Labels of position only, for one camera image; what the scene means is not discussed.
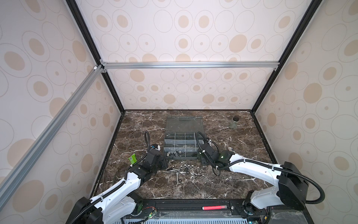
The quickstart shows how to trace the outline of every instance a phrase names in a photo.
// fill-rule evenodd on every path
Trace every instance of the wall panel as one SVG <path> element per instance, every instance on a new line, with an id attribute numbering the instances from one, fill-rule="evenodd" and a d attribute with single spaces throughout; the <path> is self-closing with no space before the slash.
<path id="1" fill-rule="evenodd" d="M 61 0 L 0 7 L 0 184 L 93 69 Z"/>
<path id="2" fill-rule="evenodd" d="M 310 0 L 77 0 L 107 62 L 278 60 Z"/>
<path id="3" fill-rule="evenodd" d="M 250 109 L 273 68 L 108 71 L 125 109 Z"/>
<path id="4" fill-rule="evenodd" d="M 307 206 L 315 223 L 358 218 L 357 12 L 357 0 L 326 1 L 256 113 L 278 161 L 324 189 Z"/>
<path id="5" fill-rule="evenodd" d="M 65 223 L 76 201 L 90 196 L 119 116 L 98 75 L 0 212 L 0 223 Z"/>

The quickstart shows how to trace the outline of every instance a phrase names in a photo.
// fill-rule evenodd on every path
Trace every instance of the wallpaper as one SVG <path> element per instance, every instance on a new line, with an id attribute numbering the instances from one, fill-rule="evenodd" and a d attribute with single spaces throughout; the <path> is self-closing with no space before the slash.
<path id="1" fill-rule="evenodd" d="M 357 59 L 358 0 L 325 2 L 256 113 L 278 161 L 325 191 L 307 206 L 316 224 L 358 219 Z"/>
<path id="2" fill-rule="evenodd" d="M 1 1 L 0 184 L 93 67 L 61 0 Z"/>
<path id="3" fill-rule="evenodd" d="M 107 62 L 278 60 L 310 0 L 77 0 Z"/>
<path id="4" fill-rule="evenodd" d="M 0 212 L 0 224 L 64 224 L 89 197 L 120 112 L 101 74 Z"/>
<path id="5" fill-rule="evenodd" d="M 273 68 L 109 69 L 125 109 L 251 109 Z"/>

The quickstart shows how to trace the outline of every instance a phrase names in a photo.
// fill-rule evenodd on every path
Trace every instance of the brown marble tabletop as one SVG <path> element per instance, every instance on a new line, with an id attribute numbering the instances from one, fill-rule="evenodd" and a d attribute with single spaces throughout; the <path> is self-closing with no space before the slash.
<path id="1" fill-rule="evenodd" d="M 229 121 L 234 115 L 238 115 L 240 120 L 237 129 L 230 129 Z M 253 119 L 247 111 L 127 111 L 97 194 L 112 185 L 116 173 L 117 181 L 124 176 L 126 168 L 130 165 L 128 158 L 133 153 L 137 159 L 145 154 L 145 130 L 150 133 L 151 144 L 164 145 L 168 116 L 203 117 L 205 134 L 218 144 L 220 151 L 232 147 L 236 153 L 247 158 L 271 162 Z M 190 165 L 190 173 L 179 174 L 182 183 L 175 185 L 175 174 L 159 171 L 136 190 L 136 193 L 144 199 L 235 199 L 245 198 L 249 190 L 271 186 L 263 180 L 242 173 L 222 171 L 220 176 L 215 176 L 212 168 L 201 166 L 199 160 L 169 161 L 169 167 L 180 168 L 184 164 Z"/>

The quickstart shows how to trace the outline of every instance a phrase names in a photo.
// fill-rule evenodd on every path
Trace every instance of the aluminum rail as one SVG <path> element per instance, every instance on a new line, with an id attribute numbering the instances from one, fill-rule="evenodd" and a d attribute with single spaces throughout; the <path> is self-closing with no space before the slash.
<path id="1" fill-rule="evenodd" d="M 51 140 L 55 137 L 58 130 L 71 115 L 72 111 L 78 105 L 82 97 L 85 95 L 89 87 L 95 81 L 96 77 L 101 74 L 103 68 L 101 65 L 94 67 L 95 70 L 85 78 L 73 95 L 68 99 L 65 105 L 61 108 L 60 112 L 52 119 L 50 124 L 45 128 L 40 137 L 38 137 L 28 153 L 23 159 L 14 167 L 0 188 L 0 211 L 6 205 L 13 193 L 19 187 L 23 179 L 34 166 L 38 158 L 45 151 Z"/>
<path id="2" fill-rule="evenodd" d="M 277 68 L 278 61 L 239 62 L 104 62 L 105 69 L 136 68 Z"/>

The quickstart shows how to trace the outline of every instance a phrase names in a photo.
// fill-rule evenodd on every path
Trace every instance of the red marker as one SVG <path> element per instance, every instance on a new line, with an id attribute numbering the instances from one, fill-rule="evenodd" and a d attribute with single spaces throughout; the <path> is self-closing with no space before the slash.
<path id="1" fill-rule="evenodd" d="M 226 205 L 218 205 L 218 206 L 204 206 L 203 210 L 216 210 L 216 209 L 227 209 Z"/>

